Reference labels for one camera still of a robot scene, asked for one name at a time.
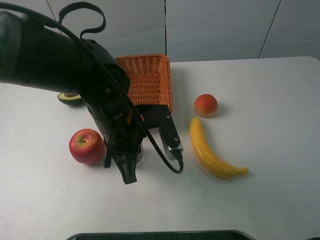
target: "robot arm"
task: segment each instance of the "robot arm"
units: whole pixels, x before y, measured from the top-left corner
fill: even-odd
[[[160,112],[154,111],[154,108],[162,108],[162,113],[166,115],[170,113],[166,113],[163,106],[140,106],[140,111],[137,111],[127,96],[129,78],[102,46],[94,40],[80,40],[54,20],[26,8],[8,3],[0,3],[0,8],[30,13],[20,18],[9,12],[0,12],[0,82],[80,94],[108,148],[104,166],[110,166],[112,157],[125,184],[137,181],[137,157],[146,136],[157,152],[160,151],[165,164],[176,173],[182,172],[183,148],[172,119],[163,124],[149,117]],[[89,8],[103,16],[101,27],[84,30],[81,36],[104,29],[106,21],[103,12],[87,2],[73,3],[62,9],[59,23],[68,12],[79,8]],[[45,28],[45,25],[59,26],[60,30],[69,33],[70,38]],[[140,115],[145,115],[145,123]],[[164,160],[148,131],[153,127],[161,128],[161,138],[168,143],[166,153],[178,158],[180,170]]]

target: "banana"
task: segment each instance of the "banana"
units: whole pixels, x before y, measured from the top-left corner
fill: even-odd
[[[200,163],[213,175],[222,179],[233,178],[249,172],[247,167],[234,167],[220,160],[210,149],[201,121],[194,117],[190,123],[190,136],[193,150]]]

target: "avocado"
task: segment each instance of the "avocado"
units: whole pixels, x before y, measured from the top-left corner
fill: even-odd
[[[78,105],[83,104],[85,102],[81,98],[80,95],[60,93],[60,94],[58,94],[57,97],[60,102],[62,102],[65,105],[72,106],[72,107],[78,106]]]

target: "black cable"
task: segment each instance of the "black cable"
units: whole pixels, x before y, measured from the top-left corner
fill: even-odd
[[[169,161],[167,160],[167,158],[165,157],[165,155],[163,154],[163,152],[161,151],[161,149],[157,145],[155,139],[153,138],[153,136],[149,132],[148,127],[146,126],[144,121],[141,119],[140,113],[138,112],[137,108],[134,106],[134,104],[129,99],[127,93],[125,91],[123,91],[121,85],[114,78],[114,76],[104,67],[104,65],[93,55],[93,53],[90,51],[90,49],[76,35],[74,35],[69,29],[67,29],[65,26],[59,24],[55,20],[53,20],[53,19],[51,19],[41,13],[33,11],[31,9],[28,9],[28,8],[25,8],[22,6],[17,6],[17,5],[10,4],[10,3],[4,3],[4,2],[0,2],[0,8],[16,11],[16,12],[23,13],[26,15],[30,15],[50,28],[59,29],[60,31],[65,33],[69,38],[71,38],[76,44],[78,44],[84,50],[84,52],[91,58],[91,60],[96,64],[98,69],[101,71],[102,75],[107,79],[107,81],[109,81],[111,83],[111,85],[115,88],[115,90],[120,94],[122,99],[128,104],[128,106],[130,107],[130,109],[133,112],[134,117],[137,119],[140,127],[142,128],[143,132],[146,134],[146,136],[150,140],[151,144],[153,145],[154,149],[159,154],[159,156],[161,157],[161,159],[165,163],[165,165],[172,172],[174,172],[176,174],[180,174],[183,171],[184,163],[182,162],[182,159],[178,159],[179,166],[180,166],[179,170],[175,169],[169,163]]]

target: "apple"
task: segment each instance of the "apple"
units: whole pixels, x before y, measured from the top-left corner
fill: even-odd
[[[105,143],[98,132],[85,128],[71,137],[69,150],[77,162],[95,164],[105,156]]]
[[[203,94],[194,102],[194,111],[202,118],[211,118],[218,110],[218,102],[214,96]]]

